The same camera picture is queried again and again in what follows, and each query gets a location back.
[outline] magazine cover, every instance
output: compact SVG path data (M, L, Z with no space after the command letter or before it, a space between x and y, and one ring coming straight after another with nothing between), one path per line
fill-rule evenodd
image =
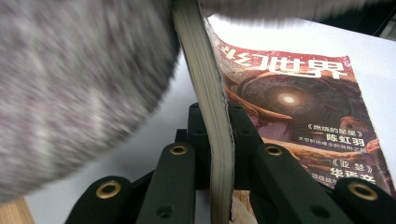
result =
M265 143L287 148L326 186L358 177L396 196L347 56L241 49L209 33L228 100L246 109ZM254 216L248 194L234 191L233 214Z

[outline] gray fabric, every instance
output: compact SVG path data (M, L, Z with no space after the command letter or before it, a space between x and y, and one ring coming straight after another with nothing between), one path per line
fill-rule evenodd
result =
M318 18L375 0L202 0L237 19ZM136 132L179 45L172 0L0 0L0 203Z

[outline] white table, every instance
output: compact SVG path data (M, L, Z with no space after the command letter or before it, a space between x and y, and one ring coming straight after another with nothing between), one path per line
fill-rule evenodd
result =
M396 134L393 132L396 126L396 42L310 21L299 21L282 30L248 29L213 22L223 40L242 48L349 56L392 177L396 179ZM153 170L163 147L174 141L176 129L187 128L188 107L195 102L187 66L180 57L171 90L134 138L78 173L26 196L35 222L64 223L79 196L97 179L120 175L135 181ZM208 199L201 195L197 202L196 223L209 223Z

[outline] book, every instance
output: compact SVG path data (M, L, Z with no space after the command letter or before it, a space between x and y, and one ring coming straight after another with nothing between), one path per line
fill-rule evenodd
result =
M359 177L396 196L347 56L233 46L194 1L178 3L174 21L211 144L212 223L227 223L230 206L232 222L257 223L249 192L233 191L227 101L244 107L263 142L288 149L318 182L332 188Z

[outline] gray fur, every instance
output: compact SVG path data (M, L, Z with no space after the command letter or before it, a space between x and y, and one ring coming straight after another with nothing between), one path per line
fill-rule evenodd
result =
M237 19L318 18L375 0L202 0ZM0 0L0 203L133 135L178 53L172 0Z

